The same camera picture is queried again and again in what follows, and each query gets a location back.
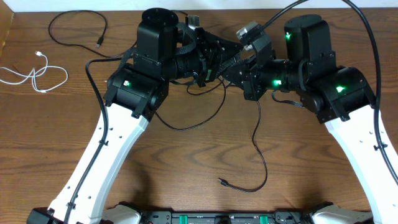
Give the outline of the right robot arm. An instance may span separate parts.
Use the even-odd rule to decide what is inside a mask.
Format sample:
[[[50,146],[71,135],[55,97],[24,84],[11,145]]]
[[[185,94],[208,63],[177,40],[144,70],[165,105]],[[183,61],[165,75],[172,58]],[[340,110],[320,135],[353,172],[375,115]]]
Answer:
[[[307,14],[284,25],[287,59],[277,59],[267,34],[252,22],[238,31],[255,54],[229,67],[225,79],[247,100],[266,91],[294,92],[346,154],[371,207],[374,223],[397,222],[397,152],[382,122],[377,97],[354,67],[337,66],[330,28]]]

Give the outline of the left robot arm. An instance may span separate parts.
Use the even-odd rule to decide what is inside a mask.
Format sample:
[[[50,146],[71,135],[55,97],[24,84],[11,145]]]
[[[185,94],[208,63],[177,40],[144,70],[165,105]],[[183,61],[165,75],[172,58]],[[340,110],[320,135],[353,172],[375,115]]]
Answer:
[[[35,208],[29,223],[139,223],[125,205],[105,209],[130,149],[166,99],[169,85],[193,78],[203,86],[237,60],[242,45],[217,37],[196,16],[181,22],[164,8],[143,12],[136,43],[119,59],[107,90],[98,95],[101,116],[77,167],[48,207]]]

